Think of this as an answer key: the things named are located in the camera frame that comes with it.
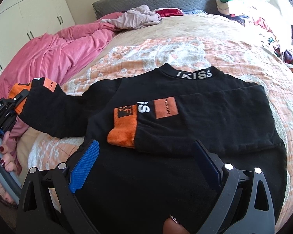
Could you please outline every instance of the white wardrobe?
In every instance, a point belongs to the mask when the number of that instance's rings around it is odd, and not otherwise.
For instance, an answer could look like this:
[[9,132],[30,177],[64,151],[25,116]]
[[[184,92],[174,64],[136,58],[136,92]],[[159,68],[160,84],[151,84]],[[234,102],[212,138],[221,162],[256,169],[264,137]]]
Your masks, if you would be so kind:
[[29,40],[74,24],[66,0],[4,0],[0,5],[0,73]]

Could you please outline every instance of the blue gripper pad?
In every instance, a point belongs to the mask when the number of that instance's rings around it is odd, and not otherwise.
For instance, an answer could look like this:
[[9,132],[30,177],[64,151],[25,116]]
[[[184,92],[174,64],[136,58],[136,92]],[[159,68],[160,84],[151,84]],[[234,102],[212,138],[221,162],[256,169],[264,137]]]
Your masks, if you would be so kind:
[[68,186],[72,193],[75,193],[77,189],[83,187],[88,174],[99,155],[99,151],[99,143],[97,141],[93,141],[74,169],[71,171],[71,181]]

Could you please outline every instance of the pink blanket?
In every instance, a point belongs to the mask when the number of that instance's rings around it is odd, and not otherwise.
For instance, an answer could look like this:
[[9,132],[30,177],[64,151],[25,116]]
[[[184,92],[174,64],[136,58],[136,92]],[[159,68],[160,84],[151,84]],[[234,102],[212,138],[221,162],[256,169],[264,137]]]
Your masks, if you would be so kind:
[[[0,99],[7,98],[15,83],[28,83],[37,77],[47,77],[62,85],[93,61],[118,31],[102,19],[118,18],[112,13],[85,25],[63,29],[55,35],[44,35],[29,41],[14,56],[0,75]],[[17,139],[28,129],[20,119],[7,142],[14,155]]]

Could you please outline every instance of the orange cuff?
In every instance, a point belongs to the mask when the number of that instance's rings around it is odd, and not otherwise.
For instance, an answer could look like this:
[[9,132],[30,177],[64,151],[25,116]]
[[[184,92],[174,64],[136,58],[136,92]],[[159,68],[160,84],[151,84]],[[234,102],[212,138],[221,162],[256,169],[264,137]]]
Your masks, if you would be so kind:
[[[30,89],[31,89],[31,83],[29,83],[29,84],[18,84],[18,83],[16,83],[16,84],[12,87],[11,91],[9,92],[9,97],[8,97],[8,98],[15,98],[15,96],[16,96],[17,94],[21,93],[21,91],[24,90],[24,89],[30,91]],[[24,107],[25,102],[26,102],[26,99],[24,99],[24,100],[23,100],[23,101],[22,101],[22,102],[21,102],[21,103],[15,108],[15,111],[16,111],[17,114],[20,114],[20,113],[22,112],[23,107]]]
[[114,109],[114,128],[107,136],[107,142],[126,148],[135,148],[137,130],[137,105],[128,105]]

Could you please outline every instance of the dark red nail polish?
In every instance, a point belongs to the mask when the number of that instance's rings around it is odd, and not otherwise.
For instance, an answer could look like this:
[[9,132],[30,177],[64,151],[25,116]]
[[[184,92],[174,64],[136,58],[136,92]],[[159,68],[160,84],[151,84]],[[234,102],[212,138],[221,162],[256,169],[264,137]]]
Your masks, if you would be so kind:
[[4,162],[3,159],[1,159],[1,161],[0,161],[0,165],[1,165],[2,168],[5,166],[5,162]]

